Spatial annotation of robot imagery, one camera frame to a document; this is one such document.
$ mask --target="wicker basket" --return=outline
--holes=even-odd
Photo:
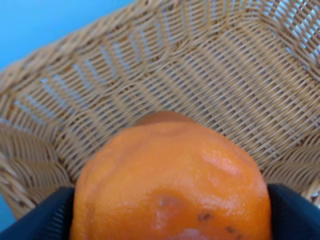
[[[20,218],[157,110],[244,148],[320,204],[320,1],[152,0],[0,73],[0,189]]]

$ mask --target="basket rim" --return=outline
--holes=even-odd
[[[166,5],[174,3],[176,3],[176,0],[166,0]],[[0,95],[5,94],[15,83],[23,81],[44,66],[72,54],[76,49],[85,46],[96,37],[111,32],[117,26],[130,22],[146,11],[154,12],[158,10],[161,5],[166,6],[163,0],[134,0],[134,3],[100,17],[65,37],[39,47],[0,71]]]

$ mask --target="blue background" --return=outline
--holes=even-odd
[[[1,0],[0,70],[133,0]],[[14,217],[0,195],[0,232]]]

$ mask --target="basket weave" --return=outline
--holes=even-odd
[[[121,128],[174,110],[320,204],[320,1],[140,1],[0,73],[0,188],[20,218]]]

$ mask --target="orange fruit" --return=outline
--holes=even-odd
[[[270,240],[271,204],[255,161],[185,116],[154,116],[84,167],[70,239]]]

